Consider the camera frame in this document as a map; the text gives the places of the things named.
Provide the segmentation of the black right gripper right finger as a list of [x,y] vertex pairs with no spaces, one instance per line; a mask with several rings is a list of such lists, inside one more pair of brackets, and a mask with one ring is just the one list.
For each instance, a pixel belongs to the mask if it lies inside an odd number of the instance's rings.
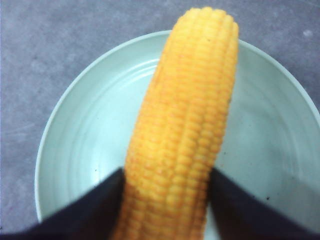
[[272,209],[216,168],[209,174],[208,200],[223,240],[318,240],[312,232]]

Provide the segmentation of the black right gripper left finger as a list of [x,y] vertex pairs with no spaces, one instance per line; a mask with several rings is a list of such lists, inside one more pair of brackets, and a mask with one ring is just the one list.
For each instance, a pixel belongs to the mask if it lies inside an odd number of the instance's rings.
[[110,240],[121,208],[124,171],[117,169],[88,193],[41,223],[2,240]]

